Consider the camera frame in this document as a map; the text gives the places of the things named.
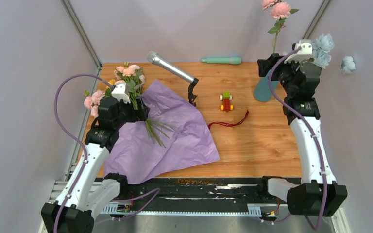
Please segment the purple pink wrapping paper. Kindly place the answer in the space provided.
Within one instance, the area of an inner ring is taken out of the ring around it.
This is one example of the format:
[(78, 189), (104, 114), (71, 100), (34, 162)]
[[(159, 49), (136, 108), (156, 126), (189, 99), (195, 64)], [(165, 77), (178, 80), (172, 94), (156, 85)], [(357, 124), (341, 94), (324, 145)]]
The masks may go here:
[(150, 84), (142, 99), (150, 109), (150, 119), (173, 128), (155, 130), (163, 142), (159, 145), (148, 135), (144, 122), (126, 123), (104, 163), (105, 175), (118, 173), (129, 184), (140, 184), (166, 172), (220, 159), (203, 115), (187, 100), (159, 80)]

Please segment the dark red printed ribbon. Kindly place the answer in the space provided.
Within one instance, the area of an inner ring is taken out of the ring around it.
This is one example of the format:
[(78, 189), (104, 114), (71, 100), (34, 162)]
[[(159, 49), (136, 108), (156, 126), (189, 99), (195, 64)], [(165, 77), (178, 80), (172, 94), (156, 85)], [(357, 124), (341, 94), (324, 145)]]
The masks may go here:
[(229, 122), (222, 122), (222, 121), (215, 121), (215, 122), (211, 122), (209, 123), (207, 126), (208, 128), (210, 129), (213, 125), (221, 125), (221, 126), (224, 126), (224, 127), (235, 127), (235, 126), (238, 126), (238, 125), (241, 125), (248, 117), (250, 111), (247, 110), (246, 113), (245, 113), (245, 116), (237, 123), (229, 123)]

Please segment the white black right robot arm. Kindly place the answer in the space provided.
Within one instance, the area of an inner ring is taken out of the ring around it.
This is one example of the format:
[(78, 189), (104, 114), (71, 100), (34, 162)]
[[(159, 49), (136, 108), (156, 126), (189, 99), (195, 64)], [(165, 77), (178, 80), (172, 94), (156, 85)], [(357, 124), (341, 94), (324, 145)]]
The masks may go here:
[(258, 73), (268, 81), (279, 81), (285, 90), (286, 97), (281, 103), (296, 138), (302, 166), (301, 183), (264, 176), (258, 196), (266, 203), (280, 198), (287, 203), (292, 215), (331, 217), (348, 192), (346, 186), (337, 183), (321, 139), (321, 115), (313, 96), (322, 68), (309, 62), (281, 63), (281, 59), (277, 53), (268, 59), (259, 59)]

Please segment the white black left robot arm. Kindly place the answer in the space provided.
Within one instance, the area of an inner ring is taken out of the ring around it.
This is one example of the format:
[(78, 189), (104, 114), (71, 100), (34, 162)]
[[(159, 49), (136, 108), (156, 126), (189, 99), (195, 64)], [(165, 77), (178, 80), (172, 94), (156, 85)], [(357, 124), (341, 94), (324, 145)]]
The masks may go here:
[(92, 122), (82, 143), (83, 154), (70, 180), (54, 203), (45, 203), (41, 216), (50, 233), (90, 233), (101, 210), (113, 199), (129, 196), (128, 180), (118, 173), (109, 173), (94, 191), (90, 189), (98, 170), (110, 155), (119, 138), (119, 129), (126, 123), (146, 121), (149, 108), (141, 97), (137, 109), (131, 103), (106, 97), (101, 100), (99, 116)]

